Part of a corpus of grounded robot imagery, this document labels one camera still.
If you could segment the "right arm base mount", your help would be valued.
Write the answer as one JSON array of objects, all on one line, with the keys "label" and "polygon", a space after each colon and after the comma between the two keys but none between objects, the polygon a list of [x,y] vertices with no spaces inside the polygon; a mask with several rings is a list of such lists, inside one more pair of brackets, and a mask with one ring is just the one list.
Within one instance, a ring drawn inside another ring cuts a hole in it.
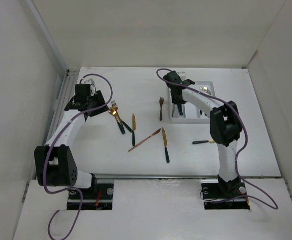
[{"label": "right arm base mount", "polygon": [[228,193],[223,193],[220,187],[217,181],[201,182],[200,197],[204,202],[204,210],[250,210],[243,182]]}]

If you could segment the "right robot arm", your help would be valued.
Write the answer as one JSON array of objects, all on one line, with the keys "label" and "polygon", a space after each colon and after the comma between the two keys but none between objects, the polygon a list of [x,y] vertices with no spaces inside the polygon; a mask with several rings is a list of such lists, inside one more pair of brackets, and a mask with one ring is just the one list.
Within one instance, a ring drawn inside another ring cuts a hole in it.
[{"label": "right robot arm", "polygon": [[219,153],[217,191],[222,198],[229,197],[241,182],[237,173],[236,153],[243,128],[236,104],[203,92],[194,81],[181,80],[175,71],[169,71],[162,80],[170,89],[173,104],[191,103],[208,116],[210,135]]}]

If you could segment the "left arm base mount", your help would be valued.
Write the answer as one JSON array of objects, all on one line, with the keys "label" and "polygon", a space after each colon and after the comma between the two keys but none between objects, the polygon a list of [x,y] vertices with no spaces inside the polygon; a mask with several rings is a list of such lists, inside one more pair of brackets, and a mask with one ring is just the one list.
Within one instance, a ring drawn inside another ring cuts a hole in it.
[{"label": "left arm base mount", "polygon": [[[107,211],[112,210],[114,181],[102,179],[97,181],[94,188],[82,188],[81,210]],[[80,194],[78,191],[70,191],[66,204],[67,210],[77,210],[80,205]]]}]

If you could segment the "silver round spoon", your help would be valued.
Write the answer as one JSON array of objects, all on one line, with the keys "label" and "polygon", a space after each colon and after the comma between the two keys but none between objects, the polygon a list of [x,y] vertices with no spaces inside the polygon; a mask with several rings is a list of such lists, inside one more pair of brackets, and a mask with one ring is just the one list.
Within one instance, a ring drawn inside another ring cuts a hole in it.
[{"label": "silver round spoon", "polygon": [[175,105],[173,104],[173,106],[172,106],[172,114],[171,114],[171,117],[173,118],[173,116],[174,116],[174,111],[175,111]]}]

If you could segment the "rose gold fork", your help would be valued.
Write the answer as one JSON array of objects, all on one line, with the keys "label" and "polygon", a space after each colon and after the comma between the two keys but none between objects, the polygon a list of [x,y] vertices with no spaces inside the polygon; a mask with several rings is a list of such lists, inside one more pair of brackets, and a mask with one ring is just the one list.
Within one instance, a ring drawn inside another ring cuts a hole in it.
[{"label": "rose gold fork", "polygon": [[164,103],[164,98],[161,96],[160,99],[159,99],[159,104],[160,104],[159,121],[162,120],[162,107],[163,107],[163,103]]}]

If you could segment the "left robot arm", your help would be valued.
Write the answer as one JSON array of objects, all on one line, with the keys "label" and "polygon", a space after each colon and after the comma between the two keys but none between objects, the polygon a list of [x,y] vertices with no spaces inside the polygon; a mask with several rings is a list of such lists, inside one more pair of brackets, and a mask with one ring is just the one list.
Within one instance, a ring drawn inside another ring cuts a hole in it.
[{"label": "left robot arm", "polygon": [[100,90],[93,84],[76,84],[75,95],[67,103],[55,133],[34,150],[37,181],[41,186],[80,188],[86,198],[96,196],[95,176],[77,169],[70,147],[89,117],[108,111]]}]

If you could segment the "gold knife green handle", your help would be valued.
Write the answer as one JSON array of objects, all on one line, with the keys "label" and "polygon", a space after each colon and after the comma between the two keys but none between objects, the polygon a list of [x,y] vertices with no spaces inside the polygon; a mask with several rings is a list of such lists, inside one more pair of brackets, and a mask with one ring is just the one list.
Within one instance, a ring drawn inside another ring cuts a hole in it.
[{"label": "gold knife green handle", "polygon": [[135,130],[136,130],[136,118],[135,114],[132,114],[132,145],[135,146]]},{"label": "gold knife green handle", "polygon": [[164,130],[164,128],[162,127],[162,136],[163,136],[163,142],[164,142],[164,150],[165,150],[165,158],[166,158],[166,163],[170,163],[170,159],[169,159],[169,153],[168,153],[168,149],[167,149],[167,137],[166,137],[166,132]]}]

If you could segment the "gold knife cluster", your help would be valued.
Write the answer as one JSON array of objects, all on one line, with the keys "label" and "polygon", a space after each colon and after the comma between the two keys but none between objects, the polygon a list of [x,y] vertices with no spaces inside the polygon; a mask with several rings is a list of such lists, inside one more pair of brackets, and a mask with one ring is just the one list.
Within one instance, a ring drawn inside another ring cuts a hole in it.
[{"label": "gold knife cluster", "polygon": [[215,143],[215,141],[213,139],[210,139],[210,140],[196,140],[196,141],[193,141],[192,144],[193,145],[197,145],[197,144],[204,144],[204,143]]}]

